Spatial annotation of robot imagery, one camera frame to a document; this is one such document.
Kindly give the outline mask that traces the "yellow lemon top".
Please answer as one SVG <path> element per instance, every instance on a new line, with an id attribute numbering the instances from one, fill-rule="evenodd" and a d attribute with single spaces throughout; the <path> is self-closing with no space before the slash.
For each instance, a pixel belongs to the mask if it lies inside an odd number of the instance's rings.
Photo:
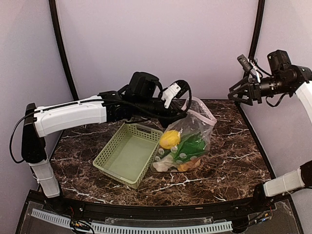
<path id="1" fill-rule="evenodd" d="M 181 141 L 180 132 L 176 130 L 166 131 L 160 138 L 159 145 L 163 149 L 171 149 L 177 146 Z"/>

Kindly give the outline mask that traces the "clear zip top bag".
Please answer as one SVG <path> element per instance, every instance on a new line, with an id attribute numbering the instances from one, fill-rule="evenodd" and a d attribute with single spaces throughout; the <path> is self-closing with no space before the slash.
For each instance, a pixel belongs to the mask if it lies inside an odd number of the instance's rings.
<path id="1" fill-rule="evenodd" d="M 190 108 L 185 118 L 170 124 L 159 140 L 150 168 L 159 173 L 181 173 L 197 168 L 210 151 L 211 135 L 217 123 L 204 102 L 196 97 L 185 101 Z"/>

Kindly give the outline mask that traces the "green white bok choy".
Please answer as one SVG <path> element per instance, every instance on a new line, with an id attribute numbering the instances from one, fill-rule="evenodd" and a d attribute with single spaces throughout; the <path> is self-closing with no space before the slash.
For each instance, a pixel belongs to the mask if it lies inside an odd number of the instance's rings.
<path id="1" fill-rule="evenodd" d="M 160 173 L 180 173 L 178 165 L 190 160 L 201 159 L 208 154 L 209 144 L 203 139 L 201 134 L 188 134 L 181 138 L 180 143 L 171 149 L 158 147 L 151 170 Z"/>

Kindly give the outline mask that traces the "beige plastic basket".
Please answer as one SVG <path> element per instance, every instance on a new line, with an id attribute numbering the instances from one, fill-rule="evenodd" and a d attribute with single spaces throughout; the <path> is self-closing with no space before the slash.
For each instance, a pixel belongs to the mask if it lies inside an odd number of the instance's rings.
<path id="1" fill-rule="evenodd" d="M 107 177 L 137 189 L 154 161 L 163 132 L 140 124 L 123 124 L 93 161 Z"/>

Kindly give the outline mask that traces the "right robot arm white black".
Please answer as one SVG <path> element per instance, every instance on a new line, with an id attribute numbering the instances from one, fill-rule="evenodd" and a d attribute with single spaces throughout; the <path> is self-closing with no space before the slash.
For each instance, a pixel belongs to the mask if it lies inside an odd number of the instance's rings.
<path id="1" fill-rule="evenodd" d="M 308 67 L 293 65 L 288 53 L 276 50 L 267 55 L 270 73 L 257 62 L 244 55 L 237 57 L 246 76 L 229 89 L 228 99 L 253 105 L 280 95 L 296 95 L 309 117 L 312 116 L 312 71 Z M 312 187 L 312 163 L 308 161 L 298 169 L 255 186 L 253 197 L 246 204 L 258 212 L 271 205 L 275 198 Z"/>

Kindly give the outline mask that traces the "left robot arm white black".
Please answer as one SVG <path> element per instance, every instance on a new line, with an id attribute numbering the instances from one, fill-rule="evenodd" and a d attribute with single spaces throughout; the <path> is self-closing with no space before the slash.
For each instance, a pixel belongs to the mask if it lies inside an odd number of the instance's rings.
<path id="1" fill-rule="evenodd" d="M 183 109 L 172 100 L 191 94 L 187 81 L 177 80 L 164 88 L 156 76 L 134 72 L 129 84 L 118 91 L 101 92 L 89 98 L 48 107 L 30 103 L 18 123 L 23 124 L 20 161 L 26 162 L 35 174 L 50 205 L 63 213 L 69 208 L 61 196 L 61 187 L 46 154 L 45 137 L 51 133 L 87 124 L 111 123 L 134 117 L 157 119 L 162 127 L 185 118 L 190 106 Z"/>

